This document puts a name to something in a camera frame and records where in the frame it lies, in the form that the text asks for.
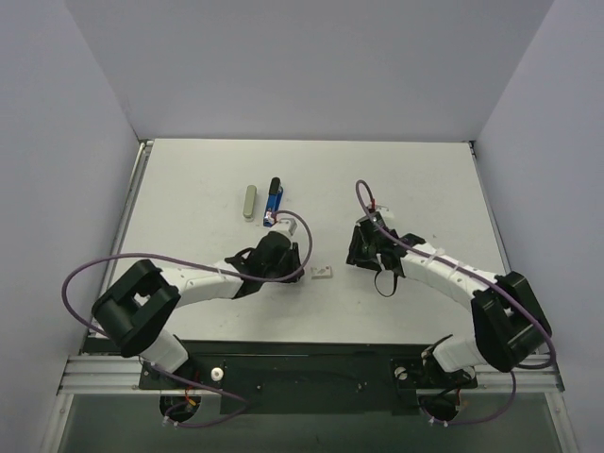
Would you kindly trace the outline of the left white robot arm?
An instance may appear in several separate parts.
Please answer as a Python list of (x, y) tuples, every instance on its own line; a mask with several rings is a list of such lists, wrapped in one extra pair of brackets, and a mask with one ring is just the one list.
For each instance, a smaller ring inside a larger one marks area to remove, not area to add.
[(188, 267), (159, 268), (138, 260), (92, 306), (92, 316), (125, 357), (155, 363), (171, 387), (193, 380), (197, 365), (184, 344), (165, 325), (180, 307), (212, 299), (237, 299), (257, 293), (264, 278), (288, 283), (301, 261), (298, 244), (281, 232), (270, 232), (257, 246), (216, 263), (221, 273)]

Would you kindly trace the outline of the beige stapler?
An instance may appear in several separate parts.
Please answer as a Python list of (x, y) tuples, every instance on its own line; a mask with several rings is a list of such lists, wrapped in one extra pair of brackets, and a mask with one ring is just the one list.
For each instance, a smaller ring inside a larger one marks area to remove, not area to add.
[(248, 185), (245, 190), (243, 199), (243, 218), (245, 221), (254, 219), (257, 191), (255, 185)]

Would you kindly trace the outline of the staple box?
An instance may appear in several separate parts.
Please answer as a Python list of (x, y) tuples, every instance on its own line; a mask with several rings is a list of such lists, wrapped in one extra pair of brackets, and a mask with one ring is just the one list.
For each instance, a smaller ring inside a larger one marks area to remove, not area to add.
[(333, 269), (331, 266), (313, 266), (310, 269), (311, 279), (329, 279), (333, 277)]

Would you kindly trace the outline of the blue stapler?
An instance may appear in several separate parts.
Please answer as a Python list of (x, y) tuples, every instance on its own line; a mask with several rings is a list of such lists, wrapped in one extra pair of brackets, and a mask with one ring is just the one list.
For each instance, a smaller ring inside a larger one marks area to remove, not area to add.
[(271, 179), (268, 190), (268, 197), (263, 213), (262, 224), (265, 227), (271, 227), (275, 222), (274, 213), (279, 209), (283, 195), (283, 187), (278, 176)]

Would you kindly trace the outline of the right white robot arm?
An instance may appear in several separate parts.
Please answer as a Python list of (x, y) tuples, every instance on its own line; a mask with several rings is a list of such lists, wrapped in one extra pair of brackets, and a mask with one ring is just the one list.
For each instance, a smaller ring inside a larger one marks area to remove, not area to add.
[(421, 282), (469, 312), (472, 335), (449, 334), (422, 354), (423, 378), (433, 386), (442, 386), (456, 372), (482, 364), (510, 372), (551, 342), (551, 326), (523, 275), (480, 271), (412, 233), (399, 237), (377, 212), (355, 224), (346, 263)]

